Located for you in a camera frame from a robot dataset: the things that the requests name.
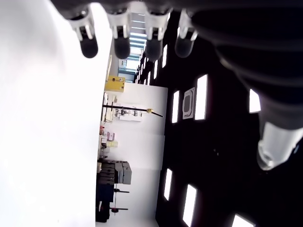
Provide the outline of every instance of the ceiling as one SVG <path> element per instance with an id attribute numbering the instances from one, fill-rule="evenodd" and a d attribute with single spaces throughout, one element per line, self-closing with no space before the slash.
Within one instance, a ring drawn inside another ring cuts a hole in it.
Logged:
<path id="1" fill-rule="evenodd" d="M 156 213 L 159 226 L 186 227 L 182 216 L 188 184 L 197 188 L 193 227 L 231 227 L 236 213 L 257 227 L 300 225 L 302 149 L 274 170 L 260 170 L 258 114 L 249 113 L 248 89 L 219 62 L 208 41 L 198 38 L 188 58 L 177 57 L 178 19 L 178 13 L 171 15 L 164 37 L 167 64 L 158 68 L 156 79 L 151 78 L 151 85 L 169 88 Z M 141 83 L 150 71 L 153 74 L 153 62 L 147 62 Z M 183 94 L 204 74 L 208 74 L 206 119 L 182 120 Z M 178 90 L 179 117 L 172 124 L 172 97 Z M 173 172 L 169 201 L 163 196 L 167 168 Z"/>

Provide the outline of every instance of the white object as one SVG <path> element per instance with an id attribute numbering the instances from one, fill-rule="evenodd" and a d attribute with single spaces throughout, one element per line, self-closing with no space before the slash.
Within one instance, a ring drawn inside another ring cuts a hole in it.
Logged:
<path id="1" fill-rule="evenodd" d="M 195 210 L 197 189 L 191 185 L 187 186 L 186 201 L 183 213 L 183 221 L 191 227 Z"/>
<path id="2" fill-rule="evenodd" d="M 151 72 L 148 73 L 147 85 L 151 84 Z"/>
<path id="3" fill-rule="evenodd" d="M 107 142 L 107 136 L 101 136 L 101 143 L 106 143 Z"/>
<path id="4" fill-rule="evenodd" d="M 247 221 L 245 218 L 236 214 L 233 219 L 232 227 L 255 227 L 255 224 L 252 224 L 250 221 Z"/>
<path id="5" fill-rule="evenodd" d="M 172 177 L 172 171 L 170 169 L 167 169 L 166 178 L 165 178 L 165 188 L 164 188 L 164 197 L 167 199 L 167 201 L 169 200 L 171 177 Z"/>
<path id="6" fill-rule="evenodd" d="M 263 138 L 258 144 L 259 155 L 267 165 L 265 170 L 286 162 L 302 136 L 303 128 L 286 130 L 266 122 Z"/>
<path id="7" fill-rule="evenodd" d="M 256 92 L 250 90 L 250 113 L 261 111 L 260 99 Z"/>
<path id="8" fill-rule="evenodd" d="M 177 123 L 178 121 L 178 110 L 179 110 L 179 91 L 174 93 L 173 102 L 172 102 L 172 117 L 171 122 Z"/>
<path id="9" fill-rule="evenodd" d="M 194 105 L 195 105 L 195 88 L 186 91 L 183 98 L 183 119 L 189 119 L 194 117 Z"/>
<path id="10" fill-rule="evenodd" d="M 115 134 L 113 132 L 107 133 L 107 140 L 108 141 L 114 141 L 115 140 Z"/>
<path id="11" fill-rule="evenodd" d="M 207 74 L 200 77 L 197 82 L 195 120 L 205 119 L 207 97 Z"/>
<path id="12" fill-rule="evenodd" d="M 158 60 L 155 61 L 155 68 L 153 70 L 153 78 L 156 79 L 158 73 Z"/>
<path id="13" fill-rule="evenodd" d="M 167 61 L 167 45 L 163 49 L 162 68 L 166 66 Z"/>

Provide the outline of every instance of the white cylindrical part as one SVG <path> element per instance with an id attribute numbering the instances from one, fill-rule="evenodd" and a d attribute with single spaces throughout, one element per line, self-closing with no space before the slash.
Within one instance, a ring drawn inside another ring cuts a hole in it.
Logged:
<path id="1" fill-rule="evenodd" d="M 258 144 L 258 153 L 267 166 L 261 168 L 270 170 L 286 162 L 302 136 L 303 128 L 286 130 L 266 122 L 263 138 Z"/>

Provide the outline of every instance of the yellow box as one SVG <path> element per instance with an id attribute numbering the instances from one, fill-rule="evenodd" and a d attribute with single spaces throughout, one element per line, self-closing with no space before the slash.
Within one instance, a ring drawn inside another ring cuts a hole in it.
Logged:
<path id="1" fill-rule="evenodd" d="M 125 78 L 109 76 L 105 83 L 106 91 L 124 92 Z"/>

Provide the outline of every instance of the gray box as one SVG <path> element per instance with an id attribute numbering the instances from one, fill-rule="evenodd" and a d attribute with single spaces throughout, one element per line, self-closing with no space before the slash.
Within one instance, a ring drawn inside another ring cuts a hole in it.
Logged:
<path id="1" fill-rule="evenodd" d="M 102 177 L 112 177 L 114 178 L 115 177 L 115 174 L 114 173 L 100 173 L 100 176 Z"/>
<path id="2" fill-rule="evenodd" d="M 114 174 L 115 173 L 115 169 L 112 169 L 112 168 L 103 168 L 103 166 L 102 166 L 101 173 Z"/>
<path id="3" fill-rule="evenodd" d="M 123 183 L 124 170 L 121 163 L 115 164 L 115 170 L 118 172 L 118 183 Z"/>
<path id="4" fill-rule="evenodd" d="M 114 164 L 114 163 L 102 163 L 102 167 L 103 167 L 103 168 L 111 168 L 111 169 L 114 169 L 114 168 L 115 168 L 115 164 Z"/>
<path id="5" fill-rule="evenodd" d="M 100 184 L 108 184 L 108 185 L 114 185 L 115 181 L 112 178 L 109 177 L 101 177 L 99 180 Z"/>
<path id="6" fill-rule="evenodd" d="M 132 170 L 130 167 L 123 167 L 123 184 L 131 184 L 132 182 Z"/>
<path id="7" fill-rule="evenodd" d="M 122 166 L 123 166 L 123 167 L 128 167 L 128 168 L 130 168 L 130 166 L 129 166 L 129 163 L 128 163 L 128 162 L 124 162 L 124 163 L 122 163 Z"/>

